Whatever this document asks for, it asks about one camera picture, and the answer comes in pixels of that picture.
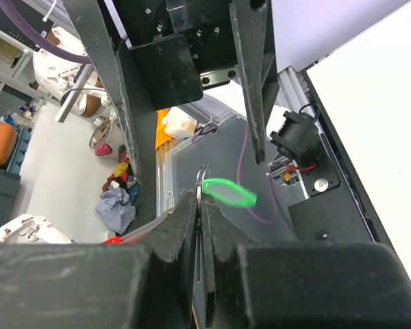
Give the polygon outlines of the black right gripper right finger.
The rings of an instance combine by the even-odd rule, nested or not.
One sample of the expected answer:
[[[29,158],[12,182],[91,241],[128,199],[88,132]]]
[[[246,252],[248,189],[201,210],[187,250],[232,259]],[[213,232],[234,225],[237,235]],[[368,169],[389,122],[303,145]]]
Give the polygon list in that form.
[[[411,281],[380,243],[250,239],[201,201],[209,328],[411,328]]]

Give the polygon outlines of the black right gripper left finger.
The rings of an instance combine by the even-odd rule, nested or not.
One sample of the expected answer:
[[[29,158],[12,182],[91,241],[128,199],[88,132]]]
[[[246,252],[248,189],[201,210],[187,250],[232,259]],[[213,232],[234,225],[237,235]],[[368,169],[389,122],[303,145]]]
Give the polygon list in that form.
[[[0,246],[0,328],[188,328],[197,197],[133,244]]]

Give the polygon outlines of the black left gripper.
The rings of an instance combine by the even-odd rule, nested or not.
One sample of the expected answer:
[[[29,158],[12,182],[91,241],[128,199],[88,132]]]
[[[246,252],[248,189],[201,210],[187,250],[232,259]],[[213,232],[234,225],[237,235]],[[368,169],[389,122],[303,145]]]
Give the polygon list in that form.
[[[156,109],[198,101],[238,77],[256,163],[278,91],[271,1],[115,1],[126,42],[104,1],[64,7],[118,114],[140,184],[137,219],[156,216]]]

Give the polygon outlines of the green key tag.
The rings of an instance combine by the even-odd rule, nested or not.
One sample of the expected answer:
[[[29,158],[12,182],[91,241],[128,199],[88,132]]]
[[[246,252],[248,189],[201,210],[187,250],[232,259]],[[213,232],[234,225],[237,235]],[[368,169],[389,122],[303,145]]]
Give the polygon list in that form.
[[[215,200],[236,208],[253,208],[258,199],[254,192],[225,178],[205,179],[202,191]]]

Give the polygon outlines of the metal keyring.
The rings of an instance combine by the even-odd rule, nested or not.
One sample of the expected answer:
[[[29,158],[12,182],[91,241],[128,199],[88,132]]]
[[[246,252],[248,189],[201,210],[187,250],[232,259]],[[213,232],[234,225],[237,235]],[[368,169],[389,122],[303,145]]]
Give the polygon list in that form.
[[[201,195],[202,195],[202,186],[203,181],[210,175],[210,166],[208,164],[203,164],[196,176],[196,195],[197,195],[197,206],[200,208],[201,204]]]

